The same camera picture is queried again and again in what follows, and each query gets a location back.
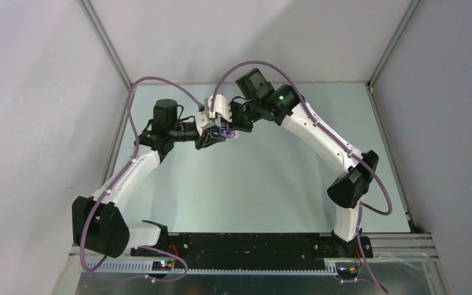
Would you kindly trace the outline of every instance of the robotic arm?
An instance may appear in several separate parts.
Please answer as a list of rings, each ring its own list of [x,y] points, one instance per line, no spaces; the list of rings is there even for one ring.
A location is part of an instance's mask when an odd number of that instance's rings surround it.
[[[150,221],[127,226],[122,217],[130,197],[147,175],[164,160],[175,142],[193,141],[196,149],[207,148],[228,138],[237,138],[239,132],[251,132],[253,124],[261,119],[275,122],[296,134],[331,167],[337,176],[327,190],[337,205],[334,234],[345,242],[352,240],[358,219],[358,204],[372,181],[370,173],[308,120],[300,104],[304,98],[297,97],[290,85],[282,85],[275,90],[258,69],[252,69],[239,78],[237,85],[245,97],[244,103],[229,101],[218,95],[211,111],[211,96],[206,99],[204,108],[195,114],[193,122],[177,118],[178,104],[174,100],[157,101],[150,121],[151,130],[146,128],[138,137],[140,149],[138,156],[130,159],[133,165],[111,189],[108,186],[118,175],[110,178],[90,198],[78,197],[74,201],[74,243],[80,244],[84,222],[95,204],[94,200],[105,192],[107,196],[99,204],[88,229],[85,248],[116,258],[126,248],[157,244],[161,231],[167,230],[165,226]],[[308,103],[307,106],[318,118],[318,123],[346,142],[316,115]],[[361,154],[373,170],[376,169],[379,158],[375,152],[362,153],[349,143],[347,146],[354,154]]]

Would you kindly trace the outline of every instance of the white wall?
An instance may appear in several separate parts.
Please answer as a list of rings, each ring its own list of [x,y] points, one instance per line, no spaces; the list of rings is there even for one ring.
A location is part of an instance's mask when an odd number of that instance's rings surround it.
[[[217,82],[265,60],[297,81],[366,81],[409,0],[92,1],[132,80]],[[283,80],[264,71],[272,80]]]
[[[412,212],[472,294],[472,1],[423,1],[374,95]]]
[[[49,294],[125,89],[77,1],[0,1],[0,294]]]

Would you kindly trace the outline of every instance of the work surface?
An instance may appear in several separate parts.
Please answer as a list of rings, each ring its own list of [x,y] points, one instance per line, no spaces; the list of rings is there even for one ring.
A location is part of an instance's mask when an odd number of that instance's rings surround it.
[[[298,86],[333,129],[362,151],[372,149],[380,157],[377,172],[390,193],[393,214],[386,217],[365,210],[365,232],[409,232],[364,84]],[[214,85],[184,87],[201,102],[214,90]],[[227,98],[241,95],[235,84],[224,85],[219,94]],[[197,110],[185,94],[171,86],[139,86],[132,107],[138,133],[151,119],[155,102],[162,98],[184,105],[183,117]],[[133,141],[128,124],[116,171],[132,153]],[[151,220],[168,226],[171,232],[330,232],[336,214],[326,189],[335,179],[306,143],[262,120],[255,123],[252,133],[241,133],[235,140],[200,151],[194,143],[176,143],[133,196],[124,218],[126,222]],[[375,181],[365,202],[386,210]]]

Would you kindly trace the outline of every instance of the gray wall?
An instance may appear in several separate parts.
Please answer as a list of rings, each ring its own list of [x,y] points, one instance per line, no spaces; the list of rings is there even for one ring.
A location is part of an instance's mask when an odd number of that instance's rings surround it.
[[[125,88],[75,0],[0,0],[0,294],[50,294]]]
[[[472,294],[472,1],[423,1],[374,91],[413,214]]]

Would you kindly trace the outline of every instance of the white table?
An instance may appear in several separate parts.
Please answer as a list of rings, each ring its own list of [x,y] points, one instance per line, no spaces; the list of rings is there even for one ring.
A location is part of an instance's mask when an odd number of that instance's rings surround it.
[[[377,172],[388,189],[393,214],[364,211],[365,232],[409,232],[403,205],[364,84],[310,83],[298,85],[323,120],[363,151],[380,157]],[[198,100],[214,85],[184,86]],[[220,94],[241,95],[235,84]],[[196,105],[168,85],[141,85],[132,113],[138,132],[152,117],[155,102],[171,98],[185,106],[183,117]],[[127,124],[116,170],[133,148]],[[127,222],[148,219],[170,232],[330,232],[335,212],[326,189],[336,179],[329,167],[297,136],[273,122],[259,121],[252,133],[197,151],[194,143],[176,143],[132,198]],[[366,203],[381,210],[386,201],[375,181]]]

